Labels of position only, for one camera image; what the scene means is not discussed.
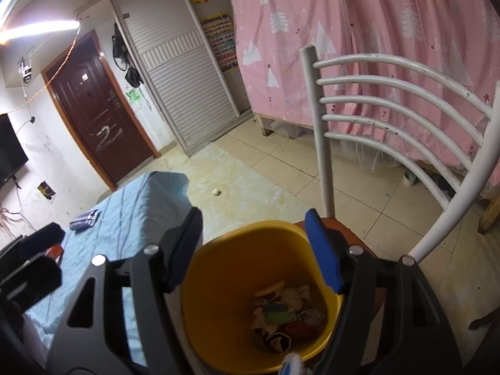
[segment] silver bolt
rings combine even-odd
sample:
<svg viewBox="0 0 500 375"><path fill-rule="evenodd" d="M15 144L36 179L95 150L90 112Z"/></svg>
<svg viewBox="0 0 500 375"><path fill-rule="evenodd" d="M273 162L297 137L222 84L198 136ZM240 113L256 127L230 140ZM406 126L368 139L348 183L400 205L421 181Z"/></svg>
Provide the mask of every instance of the silver bolt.
<svg viewBox="0 0 500 375"><path fill-rule="evenodd" d="M401 258L401 262L403 265L406 265L407 267L411 267L415 264L415 260L413 257L410 257L409 255L405 255L404 257Z"/></svg>
<svg viewBox="0 0 500 375"><path fill-rule="evenodd" d="M156 244L148 244L142 250L146 255L154 255L158 252L159 246Z"/></svg>
<svg viewBox="0 0 500 375"><path fill-rule="evenodd" d="M94 258L92 258L92 265L94 265L95 267L100 267L105 262L106 257L102 254L97 254Z"/></svg>
<svg viewBox="0 0 500 375"><path fill-rule="evenodd" d="M351 245L349 247L349 253L351 255L361 255L363 253L363 247L357 244Z"/></svg>

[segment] black screen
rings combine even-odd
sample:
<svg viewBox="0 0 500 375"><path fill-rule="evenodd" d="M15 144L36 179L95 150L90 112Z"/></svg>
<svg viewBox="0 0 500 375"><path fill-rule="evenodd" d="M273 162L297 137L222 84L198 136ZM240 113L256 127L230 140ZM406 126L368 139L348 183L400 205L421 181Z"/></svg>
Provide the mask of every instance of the black screen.
<svg viewBox="0 0 500 375"><path fill-rule="evenodd" d="M28 161L7 114L0 115L0 186Z"/></svg>

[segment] white metal chair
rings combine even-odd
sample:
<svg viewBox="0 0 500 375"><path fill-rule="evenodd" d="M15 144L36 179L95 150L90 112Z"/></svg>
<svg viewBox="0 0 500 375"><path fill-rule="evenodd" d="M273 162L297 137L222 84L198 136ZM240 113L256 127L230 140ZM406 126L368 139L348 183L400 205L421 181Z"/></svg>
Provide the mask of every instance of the white metal chair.
<svg viewBox="0 0 500 375"><path fill-rule="evenodd" d="M319 178L321 180L326 217L335 218L332 160L328 139L342 139L354 143L361 143L371 148L383 151L410 169L424 183L427 189L443 208L441 216L439 216L437 221L429 229L426 235L424 235L422 240L409 253L409 255L419 263L422 259L429 255L432 250L436 248L458 224L467 210L472 206L474 200L479 196L479 193L493 172L494 167L497 165L498 158L500 157L500 81L497 82L493 106L489 107L476 95L468 91L456 81L430 67L403 57L382 54L355 54L318 61L316 50L313 46L302 48L300 50L300 55L304 77L306 79L309 103L311 104L314 141L316 144ZM390 77L373 75L351 75L321 78L320 69L353 62L387 63L397 65L421 73L435 80L447 89L464 98L488 118L489 122L485 134L483 135L479 132L478 129L456 109L454 109L451 104L440 99L426 89L412 83ZM389 86L416 94L417 96L426 99L428 102L431 102L442 112L456 121L457 124L472 137L477 145L479 145L479 150L475 158L473 160L470 159L469 156L465 154L450 137L444 134L431 121L399 103L372 96L340 95L324 97L323 86L347 83L366 83ZM327 114L325 104L346 102L387 107L391 110L400 112L413 121L416 121L428 132L435 135L436 138L439 139L461 161L462 165L468 171L466 177L462 182L460 182L436 155L434 155L425 145L417 141L406 131L396 128L386 122L368 117ZM398 135L399 138L413 145L418 151L420 151L428 162L431 163L448 181L448 183L456 191L456 195L451 201L448 201L448 198L443 194L433 180L414 161L383 142L365 136L329 132L327 126L328 121L343 121L370 125Z"/></svg>

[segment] security camera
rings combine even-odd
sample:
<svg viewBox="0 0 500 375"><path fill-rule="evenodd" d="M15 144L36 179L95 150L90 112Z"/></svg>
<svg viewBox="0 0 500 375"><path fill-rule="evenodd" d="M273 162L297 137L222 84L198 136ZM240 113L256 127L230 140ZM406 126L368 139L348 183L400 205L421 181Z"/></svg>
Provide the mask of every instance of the security camera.
<svg viewBox="0 0 500 375"><path fill-rule="evenodd" d="M19 74L21 75L22 81L25 84L28 84L31 80L32 66L31 61L29 61L29 65L24 63L24 60L21 61L21 66L19 67Z"/></svg>

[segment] yellow trash bin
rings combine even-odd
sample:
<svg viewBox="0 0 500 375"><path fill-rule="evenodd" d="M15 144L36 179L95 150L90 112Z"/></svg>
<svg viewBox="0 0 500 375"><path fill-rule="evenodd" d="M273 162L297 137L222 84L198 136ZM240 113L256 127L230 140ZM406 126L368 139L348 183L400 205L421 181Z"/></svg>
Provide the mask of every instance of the yellow trash bin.
<svg viewBox="0 0 500 375"><path fill-rule="evenodd" d="M189 264L182 285L187 339L198 356L235 375L270 373L284 354L269 352L251 330L254 293L284 280L287 287L311 287L327 313L323 333L292 346L303 360L327 345L343 297L323 281L306 233L293 224L262 221L204 245Z"/></svg>

